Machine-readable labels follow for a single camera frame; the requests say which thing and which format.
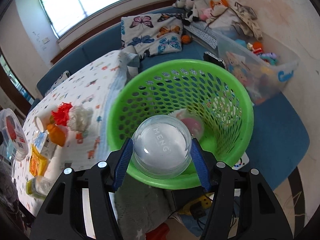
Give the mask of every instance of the plastic container lid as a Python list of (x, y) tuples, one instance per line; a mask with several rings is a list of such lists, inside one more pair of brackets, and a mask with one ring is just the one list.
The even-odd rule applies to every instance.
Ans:
[(0, 111), (0, 131), (7, 152), (15, 160), (22, 161), (28, 154), (28, 143), (17, 116), (9, 108)]
[(191, 161), (191, 135), (179, 119), (155, 115), (143, 121), (132, 136), (134, 165), (155, 179), (181, 174)]

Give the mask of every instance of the clear glass container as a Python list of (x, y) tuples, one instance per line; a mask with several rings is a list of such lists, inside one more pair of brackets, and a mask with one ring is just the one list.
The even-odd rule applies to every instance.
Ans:
[(155, 115), (143, 121), (132, 136), (132, 161), (145, 175), (169, 179), (181, 174), (191, 162), (191, 135), (179, 119)]

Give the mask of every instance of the red cloth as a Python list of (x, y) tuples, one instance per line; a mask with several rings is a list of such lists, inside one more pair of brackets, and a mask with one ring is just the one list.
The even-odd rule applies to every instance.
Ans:
[(69, 103), (62, 103), (58, 107), (58, 111), (52, 111), (51, 114), (57, 125), (67, 126), (67, 121), (69, 121), (69, 111), (73, 106)]
[(156, 229), (146, 233), (146, 240), (166, 240), (170, 229), (166, 223), (162, 223)]

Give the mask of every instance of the white device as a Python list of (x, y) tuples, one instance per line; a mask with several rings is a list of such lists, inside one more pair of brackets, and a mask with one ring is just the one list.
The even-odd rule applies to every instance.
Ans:
[(249, 162), (249, 157), (247, 154), (244, 152), (240, 160), (232, 167), (234, 170), (239, 170), (243, 166), (245, 166)]

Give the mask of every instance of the gray blanket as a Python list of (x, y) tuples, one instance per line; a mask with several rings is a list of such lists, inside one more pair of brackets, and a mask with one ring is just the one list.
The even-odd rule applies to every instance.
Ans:
[(163, 189), (143, 184), (128, 174), (115, 193), (118, 225), (124, 240), (145, 240), (171, 214)]

